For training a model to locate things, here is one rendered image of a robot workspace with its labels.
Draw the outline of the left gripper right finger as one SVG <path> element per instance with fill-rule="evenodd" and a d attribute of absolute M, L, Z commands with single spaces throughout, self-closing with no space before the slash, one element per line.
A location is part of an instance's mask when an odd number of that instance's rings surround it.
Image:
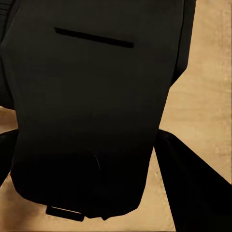
<path fill-rule="evenodd" d="M 232 185 L 170 132 L 154 148 L 176 232 L 232 232 Z"/>

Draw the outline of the digital camera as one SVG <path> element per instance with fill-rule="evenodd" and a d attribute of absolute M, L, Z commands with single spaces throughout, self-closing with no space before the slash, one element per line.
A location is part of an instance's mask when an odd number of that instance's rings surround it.
<path fill-rule="evenodd" d="M 0 106 L 16 113 L 10 176 L 24 199 L 80 222 L 139 207 L 195 7 L 0 0 Z"/>

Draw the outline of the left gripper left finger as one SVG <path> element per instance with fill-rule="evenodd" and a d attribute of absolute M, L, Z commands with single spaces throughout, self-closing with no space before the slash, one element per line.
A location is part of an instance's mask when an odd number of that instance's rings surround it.
<path fill-rule="evenodd" d="M 0 134 L 0 187 L 11 170 L 19 129 Z"/>

